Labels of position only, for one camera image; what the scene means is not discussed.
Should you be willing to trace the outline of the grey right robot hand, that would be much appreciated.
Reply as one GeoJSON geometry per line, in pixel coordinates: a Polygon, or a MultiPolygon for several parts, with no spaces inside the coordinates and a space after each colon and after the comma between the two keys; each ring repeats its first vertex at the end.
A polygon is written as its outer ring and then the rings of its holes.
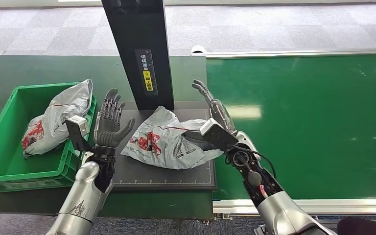
{"type": "Polygon", "coordinates": [[[223,103],[212,95],[211,91],[202,81],[194,79],[191,85],[205,98],[212,118],[230,134],[236,133],[235,125],[223,103]]]}

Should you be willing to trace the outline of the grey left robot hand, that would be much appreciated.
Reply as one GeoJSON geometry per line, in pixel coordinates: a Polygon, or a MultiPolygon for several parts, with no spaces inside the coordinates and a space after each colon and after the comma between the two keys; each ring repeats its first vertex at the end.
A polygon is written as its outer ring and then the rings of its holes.
{"type": "Polygon", "coordinates": [[[135,119],[131,118],[121,126],[121,116],[125,103],[120,102],[121,95],[117,88],[110,89],[97,113],[94,127],[94,143],[98,146],[116,148],[133,130],[135,119]]]}

